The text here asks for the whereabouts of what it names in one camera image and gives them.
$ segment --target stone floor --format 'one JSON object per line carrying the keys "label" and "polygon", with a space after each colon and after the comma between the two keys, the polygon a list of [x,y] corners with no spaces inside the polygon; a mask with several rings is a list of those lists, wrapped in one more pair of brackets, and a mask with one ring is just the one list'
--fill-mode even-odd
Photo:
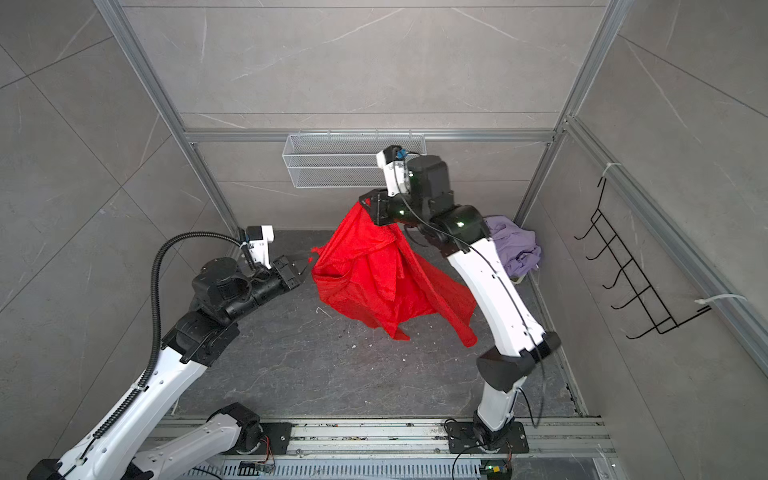
{"label": "stone floor", "polygon": [[[270,256],[309,252],[330,231],[278,231]],[[414,251],[459,280],[437,249]],[[534,317],[541,311],[528,283],[518,292]],[[411,341],[390,339],[320,302],[311,280],[240,321],[240,336],[182,396],[178,414],[207,415],[241,402],[261,415],[471,415],[483,381],[475,359],[493,346],[477,309],[470,326],[478,343],[465,348],[439,315],[411,319]],[[534,415],[577,415],[561,367],[551,357],[525,384]],[[527,416],[520,401],[516,415]]]}

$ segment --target black wire rack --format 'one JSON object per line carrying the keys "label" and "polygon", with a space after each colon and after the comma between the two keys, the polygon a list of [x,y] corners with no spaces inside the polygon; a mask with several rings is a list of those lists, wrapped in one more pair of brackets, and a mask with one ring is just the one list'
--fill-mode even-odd
{"label": "black wire rack", "polygon": [[[611,254],[611,256],[616,261],[616,264],[619,266],[619,271],[616,273],[616,278],[614,278],[614,282],[610,286],[603,285],[603,288],[605,288],[606,290],[610,290],[610,289],[614,288],[616,286],[618,280],[619,280],[619,277],[621,277],[621,275],[624,274],[624,278],[626,278],[627,282],[629,282],[629,286],[632,289],[632,292],[634,294],[623,305],[620,305],[620,306],[613,306],[613,305],[611,305],[611,308],[614,309],[614,310],[621,310],[624,307],[626,307],[627,305],[629,305],[630,303],[632,303],[635,300],[637,300],[638,302],[640,302],[640,305],[642,305],[643,311],[648,315],[648,319],[650,320],[650,322],[653,323],[653,326],[651,328],[645,330],[644,332],[640,333],[639,335],[636,335],[636,336],[629,336],[629,335],[627,335],[627,338],[631,339],[631,340],[639,339],[640,337],[645,336],[648,333],[653,332],[654,330],[656,330],[659,334],[663,335],[665,333],[670,332],[673,329],[676,329],[676,328],[678,328],[678,327],[680,327],[680,326],[690,322],[691,320],[695,319],[696,317],[701,316],[701,315],[709,312],[710,310],[712,310],[711,306],[706,305],[706,306],[703,306],[703,307],[699,308],[695,312],[695,314],[693,314],[692,316],[688,317],[685,320],[678,321],[678,320],[676,320],[674,318],[674,315],[672,315],[670,310],[667,308],[667,304],[664,303],[664,301],[659,296],[659,293],[656,291],[656,289],[654,288],[653,284],[648,279],[648,277],[645,274],[645,272],[643,271],[643,268],[641,267],[641,265],[637,262],[637,260],[635,260],[634,255],[632,255],[632,252],[627,248],[627,245],[624,243],[624,241],[621,239],[621,237],[619,237],[618,233],[614,229],[614,226],[611,225],[611,222],[606,218],[606,216],[603,214],[602,210],[600,209],[600,205],[602,204],[602,201],[603,201],[603,193],[605,192],[605,177],[602,177],[600,179],[600,181],[598,181],[598,188],[601,189],[600,190],[600,199],[598,200],[598,207],[594,209],[594,213],[592,214],[591,217],[589,217],[589,220],[590,220],[590,223],[591,223],[591,225],[589,226],[589,230],[587,230],[587,232],[584,235],[582,235],[581,237],[574,237],[574,238],[576,240],[583,240],[584,238],[587,237],[587,235],[589,235],[589,233],[592,230],[594,230],[594,231],[596,231],[598,233],[600,238],[603,240],[604,246],[603,246],[602,250],[600,250],[598,252],[598,254],[595,255],[594,257],[586,257],[587,260],[596,260],[597,258],[600,257],[600,255],[602,255],[604,252],[607,251],[607,252],[609,252]],[[610,231],[610,233],[608,235],[603,234],[603,232],[601,232],[600,228],[598,228],[598,221],[600,219],[604,220],[605,223],[607,224],[608,229]],[[627,255],[629,256],[629,260],[627,260],[626,262],[622,263],[619,260],[616,252],[614,251],[614,247],[611,246],[612,243],[613,244],[619,243],[624,248],[624,250],[627,252]],[[632,279],[630,278],[630,276],[627,274],[627,270],[626,269],[629,266],[631,266],[631,265],[634,265],[634,267],[637,268],[637,270],[640,272],[640,274],[641,274],[641,276],[642,276],[642,278],[643,278],[643,280],[645,282],[645,285],[642,286],[642,288],[641,288],[641,286],[638,286],[635,282],[633,282]],[[651,313],[650,313],[650,311],[648,309],[648,301],[644,300],[643,297],[642,297],[643,294],[646,293],[646,292],[648,292],[648,295],[655,296],[656,299],[658,300],[658,303],[664,309],[665,317],[660,322],[657,322],[654,319],[654,316],[651,315]]]}

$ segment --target red cloth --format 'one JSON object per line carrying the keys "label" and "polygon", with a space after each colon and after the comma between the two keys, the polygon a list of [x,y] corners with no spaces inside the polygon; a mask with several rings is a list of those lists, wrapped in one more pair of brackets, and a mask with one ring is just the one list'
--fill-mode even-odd
{"label": "red cloth", "polygon": [[411,250],[396,225],[377,227],[360,204],[346,215],[330,242],[313,248],[319,260],[312,277],[320,299],[337,312],[395,340],[410,340],[399,324],[440,313],[464,346],[477,343],[469,328],[475,298]]}

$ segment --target purple garment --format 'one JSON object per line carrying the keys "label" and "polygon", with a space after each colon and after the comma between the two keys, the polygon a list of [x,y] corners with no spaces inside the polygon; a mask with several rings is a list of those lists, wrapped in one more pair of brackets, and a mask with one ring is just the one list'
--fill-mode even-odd
{"label": "purple garment", "polygon": [[485,223],[491,229],[498,258],[507,275],[518,279],[538,265],[541,247],[536,244],[535,233],[521,229],[502,215],[486,217]]}

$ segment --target metal basket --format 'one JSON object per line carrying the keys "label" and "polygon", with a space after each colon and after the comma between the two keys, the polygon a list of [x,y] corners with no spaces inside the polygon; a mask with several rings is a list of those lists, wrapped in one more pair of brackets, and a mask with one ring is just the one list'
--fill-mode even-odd
{"label": "metal basket", "polygon": [[389,145],[426,154],[424,135],[291,134],[283,160],[296,188],[384,187],[376,154]]}

